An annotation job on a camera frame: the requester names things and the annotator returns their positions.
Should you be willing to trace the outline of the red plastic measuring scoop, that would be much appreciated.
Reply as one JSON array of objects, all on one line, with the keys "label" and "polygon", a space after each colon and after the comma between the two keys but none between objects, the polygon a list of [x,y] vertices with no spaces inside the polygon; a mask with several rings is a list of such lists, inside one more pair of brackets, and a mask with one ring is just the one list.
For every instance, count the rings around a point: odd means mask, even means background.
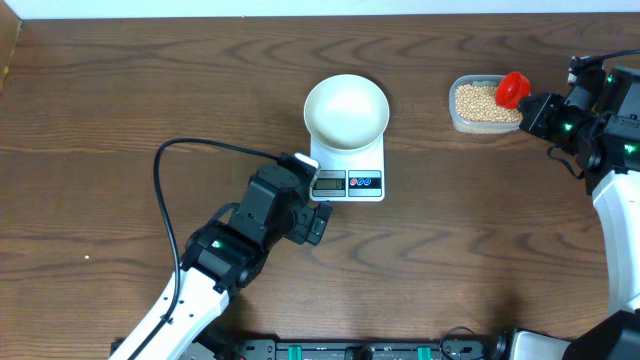
[{"label": "red plastic measuring scoop", "polygon": [[529,79],[521,72],[507,74],[497,87],[495,102],[497,106],[506,109],[516,109],[522,98],[531,92]]}]

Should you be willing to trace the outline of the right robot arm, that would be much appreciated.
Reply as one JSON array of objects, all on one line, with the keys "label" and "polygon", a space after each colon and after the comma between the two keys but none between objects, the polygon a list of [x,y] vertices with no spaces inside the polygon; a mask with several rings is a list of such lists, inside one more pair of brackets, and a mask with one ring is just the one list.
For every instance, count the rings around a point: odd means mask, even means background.
[{"label": "right robot arm", "polygon": [[608,55],[572,57],[570,91],[519,102],[522,131],[574,156],[605,241],[608,316],[574,340],[514,329],[498,359],[636,359],[639,356],[639,72],[605,70]]}]

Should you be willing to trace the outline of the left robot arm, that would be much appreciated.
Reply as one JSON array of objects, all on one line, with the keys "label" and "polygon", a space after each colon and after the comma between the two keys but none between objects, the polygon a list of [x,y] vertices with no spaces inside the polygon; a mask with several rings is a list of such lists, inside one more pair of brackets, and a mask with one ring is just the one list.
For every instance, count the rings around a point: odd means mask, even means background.
[{"label": "left robot arm", "polygon": [[260,274],[280,239],[318,244],[332,211],[309,205],[318,173],[318,162],[300,153],[260,167],[240,203],[221,207],[190,236],[178,273],[113,358],[179,358]]}]

